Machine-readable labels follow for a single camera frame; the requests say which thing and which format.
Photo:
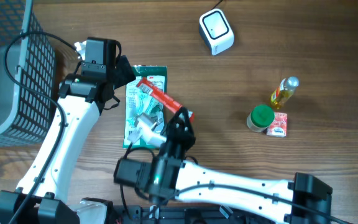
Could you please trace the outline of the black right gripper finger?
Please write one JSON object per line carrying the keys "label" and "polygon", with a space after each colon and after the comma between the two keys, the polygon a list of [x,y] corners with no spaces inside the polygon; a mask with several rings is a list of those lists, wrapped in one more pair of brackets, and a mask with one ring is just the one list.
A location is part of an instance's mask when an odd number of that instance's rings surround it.
{"label": "black right gripper finger", "polygon": [[168,128],[187,127],[188,124],[188,110],[185,107],[181,107],[167,123]]}
{"label": "black right gripper finger", "polygon": [[193,127],[192,127],[193,119],[194,119],[193,112],[188,110],[187,111],[187,118],[185,118],[185,125],[186,125],[186,127],[188,128],[189,131],[193,130]]}

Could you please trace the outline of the green 3M gloves packet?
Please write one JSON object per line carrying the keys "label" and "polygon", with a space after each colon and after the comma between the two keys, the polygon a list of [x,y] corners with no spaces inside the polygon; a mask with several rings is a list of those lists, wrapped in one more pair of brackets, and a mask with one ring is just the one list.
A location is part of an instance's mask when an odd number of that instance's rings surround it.
{"label": "green 3M gloves packet", "polygon": [[165,127],[164,105],[152,96],[141,91],[136,85],[142,78],[146,78],[165,93],[167,88],[167,67],[156,65],[133,65],[132,71],[135,74],[135,80],[126,85],[124,149],[127,149],[131,143],[127,138],[135,130],[135,119],[137,115],[146,113],[150,116],[150,118],[157,123],[157,127],[154,131],[158,134],[160,134]]}

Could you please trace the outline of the red white tube packet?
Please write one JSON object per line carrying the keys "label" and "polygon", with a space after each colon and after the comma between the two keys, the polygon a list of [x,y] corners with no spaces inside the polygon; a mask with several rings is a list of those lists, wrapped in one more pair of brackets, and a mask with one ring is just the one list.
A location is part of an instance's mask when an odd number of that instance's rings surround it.
{"label": "red white tube packet", "polygon": [[136,85],[142,92],[155,98],[159,103],[162,103],[172,113],[176,113],[183,107],[179,102],[175,101],[171,96],[167,95],[164,91],[155,86],[151,81],[146,78],[141,78]]}

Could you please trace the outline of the green lid white jar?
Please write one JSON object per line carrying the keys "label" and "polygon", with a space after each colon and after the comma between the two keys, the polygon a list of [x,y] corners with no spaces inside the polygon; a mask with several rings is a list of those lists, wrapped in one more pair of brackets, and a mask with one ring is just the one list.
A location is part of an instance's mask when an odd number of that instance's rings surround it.
{"label": "green lid white jar", "polygon": [[254,132],[265,131],[274,121],[275,113],[268,105],[256,106],[246,119],[248,128]]}

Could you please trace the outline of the red drink carton cup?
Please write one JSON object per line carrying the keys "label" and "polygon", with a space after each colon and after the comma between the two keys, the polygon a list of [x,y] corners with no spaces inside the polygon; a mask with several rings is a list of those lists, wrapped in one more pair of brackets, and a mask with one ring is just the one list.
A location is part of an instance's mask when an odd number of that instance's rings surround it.
{"label": "red drink carton cup", "polygon": [[288,115],[275,112],[275,118],[267,128],[267,135],[284,138],[287,136]]}

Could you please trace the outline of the yellow oil bottle silver cap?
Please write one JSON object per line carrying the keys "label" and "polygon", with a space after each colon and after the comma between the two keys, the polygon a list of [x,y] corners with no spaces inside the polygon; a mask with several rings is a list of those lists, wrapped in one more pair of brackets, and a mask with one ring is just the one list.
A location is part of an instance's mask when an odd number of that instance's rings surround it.
{"label": "yellow oil bottle silver cap", "polygon": [[270,96],[270,105],[278,110],[284,106],[289,98],[293,96],[299,86],[300,81],[297,77],[284,78],[279,87]]}

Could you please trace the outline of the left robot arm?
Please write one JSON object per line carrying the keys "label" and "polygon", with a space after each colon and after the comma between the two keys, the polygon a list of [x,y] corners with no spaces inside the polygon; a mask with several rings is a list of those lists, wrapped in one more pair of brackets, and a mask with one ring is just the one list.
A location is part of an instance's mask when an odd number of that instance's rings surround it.
{"label": "left robot arm", "polygon": [[1,223],[115,223],[111,201],[65,202],[77,159],[91,129],[116,99],[114,91],[135,80],[121,44],[90,37],[73,73],[61,82],[52,124],[39,153],[15,191],[0,191]]}

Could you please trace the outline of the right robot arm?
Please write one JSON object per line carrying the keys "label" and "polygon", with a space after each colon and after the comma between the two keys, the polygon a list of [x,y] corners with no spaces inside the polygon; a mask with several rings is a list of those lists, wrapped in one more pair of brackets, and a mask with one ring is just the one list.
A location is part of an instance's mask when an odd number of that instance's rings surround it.
{"label": "right robot arm", "polygon": [[297,173],[293,180],[261,180],[207,169],[186,159],[196,138],[190,116],[180,108],[164,134],[145,113],[135,117],[128,139],[140,139],[158,149],[151,162],[119,159],[117,184],[132,187],[157,207],[170,200],[211,203],[235,208],[274,223],[330,223],[332,188],[313,175]]}

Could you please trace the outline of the white barcode scanner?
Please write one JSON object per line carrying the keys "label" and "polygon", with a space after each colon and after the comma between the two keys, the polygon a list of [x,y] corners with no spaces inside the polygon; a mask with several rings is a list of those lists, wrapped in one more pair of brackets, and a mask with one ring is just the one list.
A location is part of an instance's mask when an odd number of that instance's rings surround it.
{"label": "white barcode scanner", "polygon": [[199,18],[199,33],[211,55],[217,55],[234,44],[234,33],[220,9],[212,9]]}

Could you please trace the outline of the dark grey mesh basket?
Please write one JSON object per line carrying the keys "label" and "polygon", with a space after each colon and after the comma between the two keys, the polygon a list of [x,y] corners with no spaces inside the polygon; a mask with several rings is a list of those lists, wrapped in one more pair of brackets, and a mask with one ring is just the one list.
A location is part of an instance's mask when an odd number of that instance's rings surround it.
{"label": "dark grey mesh basket", "polygon": [[37,144],[52,122],[54,49],[32,1],[0,1],[0,147]]}

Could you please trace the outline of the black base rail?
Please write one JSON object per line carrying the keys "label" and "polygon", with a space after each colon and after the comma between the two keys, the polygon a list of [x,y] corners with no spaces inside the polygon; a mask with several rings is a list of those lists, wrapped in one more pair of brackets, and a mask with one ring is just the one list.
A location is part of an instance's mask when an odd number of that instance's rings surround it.
{"label": "black base rail", "polygon": [[194,224],[194,223],[238,223],[259,224],[272,223],[273,221],[242,210],[229,210],[223,206],[214,207],[160,207],[147,218],[143,216],[154,209],[141,206],[113,206],[106,216],[105,223],[150,223],[150,224]]}

